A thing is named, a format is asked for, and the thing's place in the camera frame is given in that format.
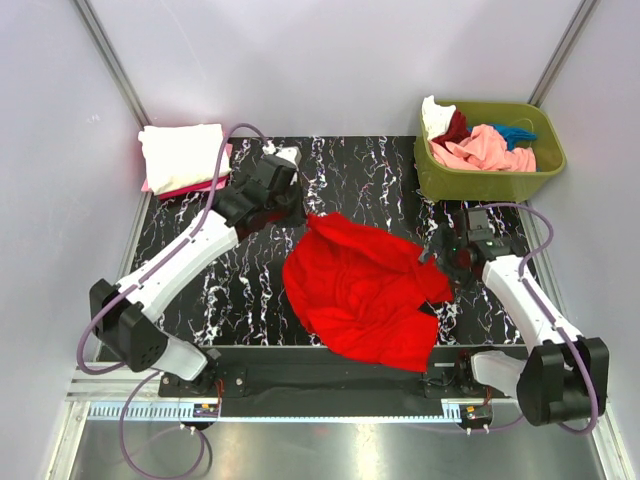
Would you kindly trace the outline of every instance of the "black marble surface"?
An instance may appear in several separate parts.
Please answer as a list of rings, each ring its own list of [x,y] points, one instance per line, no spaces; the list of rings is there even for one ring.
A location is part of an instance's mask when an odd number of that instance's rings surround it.
[[[464,202],[433,203],[418,185],[414,137],[276,138],[276,146],[298,146],[308,212],[339,211],[355,222],[386,229],[424,244],[439,222]],[[262,154],[256,139],[233,140],[234,170],[255,164]],[[186,228],[206,201],[205,194],[151,200],[133,268],[152,258]],[[501,235],[524,232],[515,210],[490,212]],[[282,266],[305,228],[269,227],[218,258],[169,305],[159,325],[179,338],[211,345],[319,345],[293,313],[282,283]],[[439,344],[520,343],[519,333],[487,289],[458,294],[433,306],[440,321]]]

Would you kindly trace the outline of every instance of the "folded white towel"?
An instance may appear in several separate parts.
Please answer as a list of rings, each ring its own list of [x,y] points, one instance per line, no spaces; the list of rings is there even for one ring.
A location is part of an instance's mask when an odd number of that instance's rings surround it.
[[[147,181],[154,194],[172,192],[213,178],[222,126],[144,127],[138,134],[147,164]],[[220,177],[231,172],[225,152]]]

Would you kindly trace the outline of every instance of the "green basket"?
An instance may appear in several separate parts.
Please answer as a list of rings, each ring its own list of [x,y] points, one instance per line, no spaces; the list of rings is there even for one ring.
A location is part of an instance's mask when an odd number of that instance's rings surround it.
[[[497,123],[532,131],[538,139],[520,142],[518,146],[531,145],[540,171],[484,172],[445,167],[433,158],[420,116],[422,134],[416,139],[414,150],[420,190],[430,200],[523,202],[565,166],[566,159],[556,132],[539,108],[521,103],[438,101],[438,104],[456,105],[467,117],[469,126]]]

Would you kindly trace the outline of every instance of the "folded cloth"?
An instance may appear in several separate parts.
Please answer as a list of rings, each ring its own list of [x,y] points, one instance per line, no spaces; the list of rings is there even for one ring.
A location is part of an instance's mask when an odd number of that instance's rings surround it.
[[[229,158],[231,158],[232,149],[233,149],[233,146],[230,143],[228,143],[227,146],[225,147],[225,152],[227,153],[227,156]],[[221,188],[224,188],[227,185],[227,179],[228,179],[228,175],[223,178],[220,178],[218,180],[218,184],[216,185],[216,190],[220,190]],[[146,178],[144,179],[144,183],[142,184],[142,188],[140,189],[140,191],[145,193],[152,191],[149,188],[149,182],[147,181]],[[202,183],[196,183],[195,185],[191,185],[188,187],[179,188],[172,192],[163,193],[161,195],[158,195],[158,198],[160,198],[160,200],[165,200],[167,198],[177,197],[178,195],[184,195],[185,193],[189,193],[189,192],[209,192],[209,191],[211,191],[211,180],[208,180]]]
[[[149,188],[159,195],[209,181],[222,142],[222,126],[144,127],[138,134],[147,165]],[[222,157],[220,176],[230,173],[229,156]]]
[[[218,184],[216,185],[216,190],[220,190],[227,186],[227,179],[229,177],[224,177],[218,180]],[[177,197],[179,195],[185,195],[189,192],[210,192],[211,191],[211,180],[208,182],[198,183],[196,185],[191,185],[190,187],[179,188],[178,190],[174,190],[173,192],[161,193],[158,195],[160,200],[167,200],[168,198]]]

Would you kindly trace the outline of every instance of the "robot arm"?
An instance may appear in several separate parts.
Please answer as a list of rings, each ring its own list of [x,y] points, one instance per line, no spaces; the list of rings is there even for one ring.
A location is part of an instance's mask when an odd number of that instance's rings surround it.
[[[422,260],[437,253],[438,267],[458,288],[482,281],[502,302],[529,351],[526,361],[486,348],[469,352],[458,366],[461,383],[466,382],[470,389],[478,384],[488,385],[517,398],[522,413],[533,425],[588,418],[590,399],[576,362],[557,331],[562,327],[589,371],[598,397],[598,412],[602,415],[609,365],[604,342],[600,338],[584,338],[558,312],[526,266],[520,274],[525,252],[519,251],[510,238],[494,237],[486,210],[462,211],[454,223],[454,228],[448,224],[438,227]],[[534,300],[525,282],[551,312],[554,323]]]
[[[215,358],[156,326],[167,305],[207,265],[271,222],[304,220],[297,182],[300,151],[285,148],[265,155],[247,177],[234,181],[214,197],[213,210],[197,235],[200,212],[189,227],[158,255],[117,285],[105,280],[90,291],[91,313],[133,287],[126,299],[98,324],[95,334],[134,372],[155,368],[187,381],[196,393],[215,380]],[[161,261],[162,268],[150,271]]]

